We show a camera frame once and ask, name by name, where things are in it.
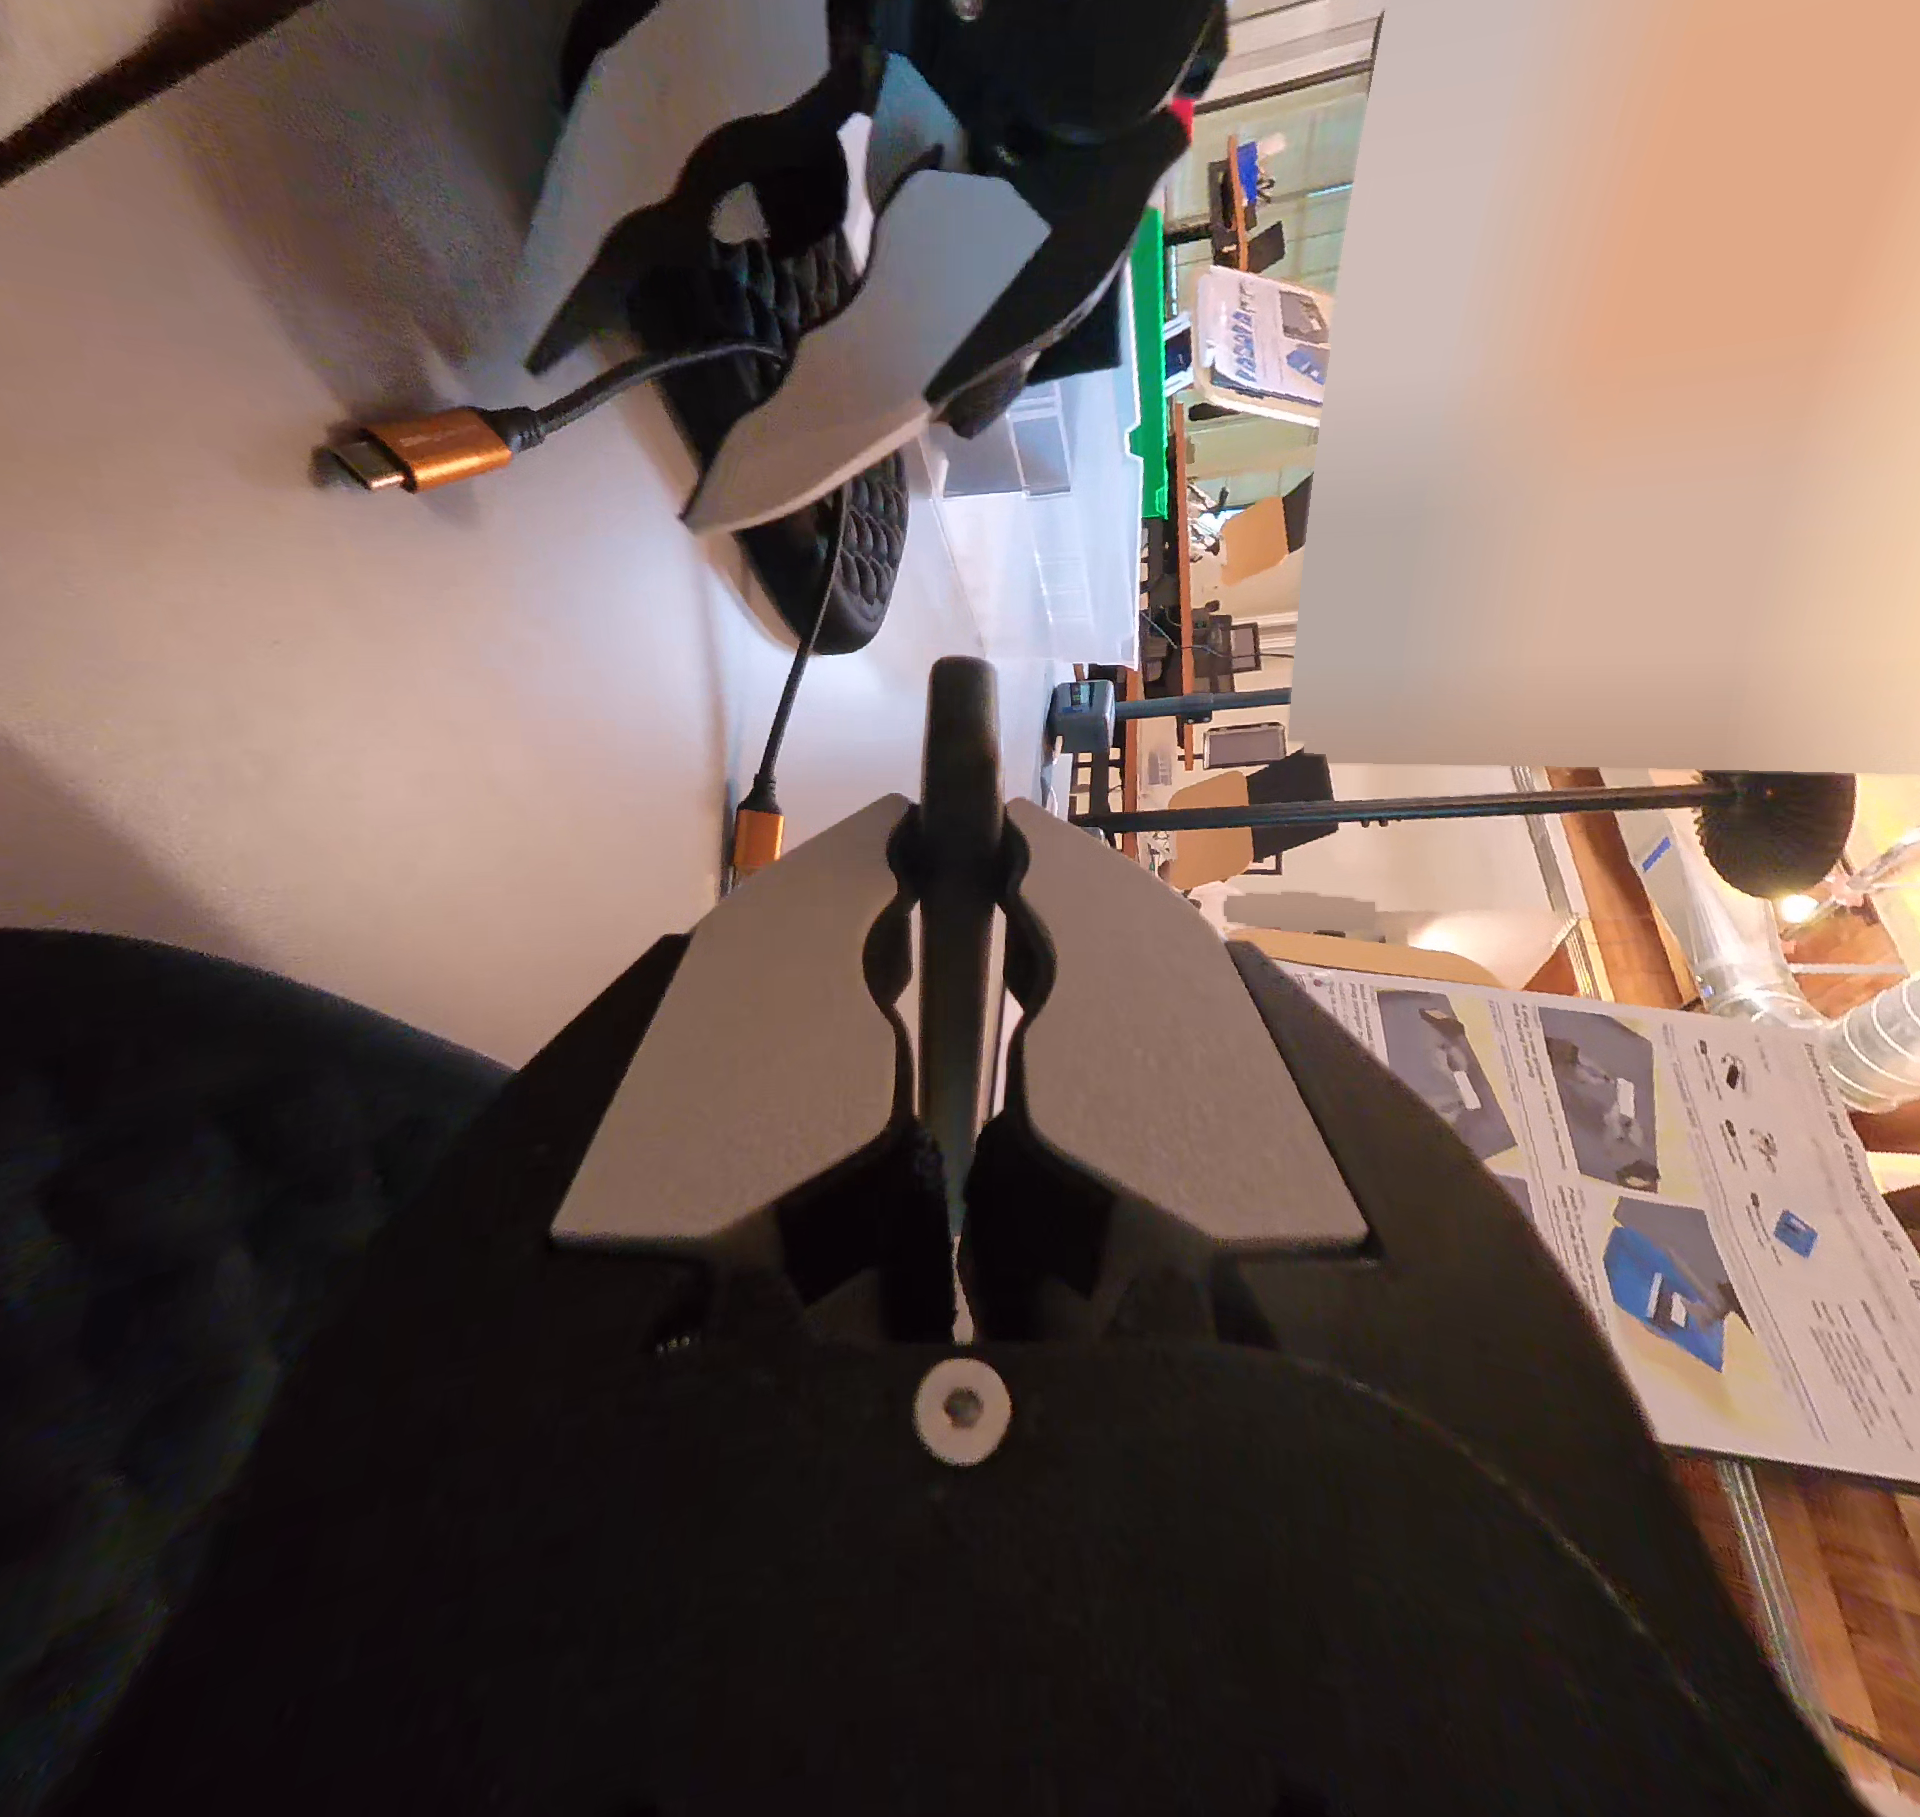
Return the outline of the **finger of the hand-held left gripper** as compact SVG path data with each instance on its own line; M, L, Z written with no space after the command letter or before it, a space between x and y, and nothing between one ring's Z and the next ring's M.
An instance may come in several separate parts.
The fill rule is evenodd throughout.
M867 188L883 201L858 289L733 424L686 508L691 533L774 522L917 438L939 374L1050 237L1009 179L968 167L959 120L901 54L883 70Z
M885 54L877 0L585 0L527 242L524 366L626 332L638 289L702 269L747 216L775 256L848 224Z

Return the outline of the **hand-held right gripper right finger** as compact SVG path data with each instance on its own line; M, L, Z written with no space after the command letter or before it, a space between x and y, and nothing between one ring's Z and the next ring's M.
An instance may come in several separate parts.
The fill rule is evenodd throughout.
M1028 799L1006 831L1007 1104L1039 1146L1233 1253L1358 1252L1365 1219L1212 922Z

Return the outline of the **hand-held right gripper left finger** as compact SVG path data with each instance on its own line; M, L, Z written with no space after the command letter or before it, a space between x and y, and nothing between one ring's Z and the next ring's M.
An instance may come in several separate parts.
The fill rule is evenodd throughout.
M913 912L887 792L705 916L554 1219L566 1250L716 1253L913 1107Z

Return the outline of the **slim black USB hub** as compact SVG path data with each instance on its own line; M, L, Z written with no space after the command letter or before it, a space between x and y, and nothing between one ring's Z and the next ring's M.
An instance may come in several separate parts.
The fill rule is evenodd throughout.
M1006 797L999 749L992 666L978 657L941 657L929 683L913 857L917 1115L939 1146L948 1268L958 1286L956 1335L964 1342L985 1332L985 1317L970 1295L968 1239L1002 1011L998 920L1006 882Z

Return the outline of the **green plastic bin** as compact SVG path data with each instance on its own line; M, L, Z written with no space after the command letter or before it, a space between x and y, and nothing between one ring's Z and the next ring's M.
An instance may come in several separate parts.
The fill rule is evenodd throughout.
M1166 244L1164 212L1152 201L1126 256L1126 343L1135 354L1138 422L1129 449L1139 461L1139 517L1164 519L1169 496L1169 398L1164 393Z

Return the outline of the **clear plastic bin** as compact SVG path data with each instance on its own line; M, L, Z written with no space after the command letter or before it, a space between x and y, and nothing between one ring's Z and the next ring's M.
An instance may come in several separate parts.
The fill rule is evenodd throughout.
M977 438L937 424L915 441L990 653L1071 664L1139 658L1144 465L1133 278L1089 320L1117 326L1117 361L1022 389Z

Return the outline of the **black quilted wrist rest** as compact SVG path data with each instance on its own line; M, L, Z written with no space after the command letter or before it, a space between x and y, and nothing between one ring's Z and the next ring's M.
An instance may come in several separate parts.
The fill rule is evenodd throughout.
M4 929L4 1812L60 1802L301 1349L507 1078L267 969Z
M678 431L708 465L733 424L775 389L804 330L837 313L861 273L842 230L794 252L750 239L708 241L683 267L650 269L628 297L631 328L652 355L754 340L758 355L691 363L661 377ZM821 500L738 533L769 600L821 655L866 649L880 631L909 533L909 481L895 451Z

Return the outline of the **small instruction board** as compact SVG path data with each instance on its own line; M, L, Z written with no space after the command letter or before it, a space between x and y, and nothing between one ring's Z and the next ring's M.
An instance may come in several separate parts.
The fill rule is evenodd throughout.
M1282 278L1206 267L1191 292L1191 385L1200 399L1317 431L1334 297Z

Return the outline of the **black stand pole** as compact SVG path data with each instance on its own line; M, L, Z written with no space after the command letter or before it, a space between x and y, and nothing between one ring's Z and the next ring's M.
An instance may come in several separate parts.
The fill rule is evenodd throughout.
M1763 787L1751 781L1724 777L1722 781L1703 781L1695 785L1598 785L1477 795L1291 802L1271 805L1098 810L1073 816L1071 824L1103 835L1179 828L1339 828L1347 824L1386 826L1400 822L1548 817L1669 808L1725 811L1740 810L1761 797Z

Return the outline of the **large instruction board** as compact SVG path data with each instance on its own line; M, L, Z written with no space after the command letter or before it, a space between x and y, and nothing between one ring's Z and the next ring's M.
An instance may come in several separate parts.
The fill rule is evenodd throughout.
M1805 1035L1224 954L1447 1363L1545 1405L1579 1304L1660 1444L1917 1492L1917 1244Z

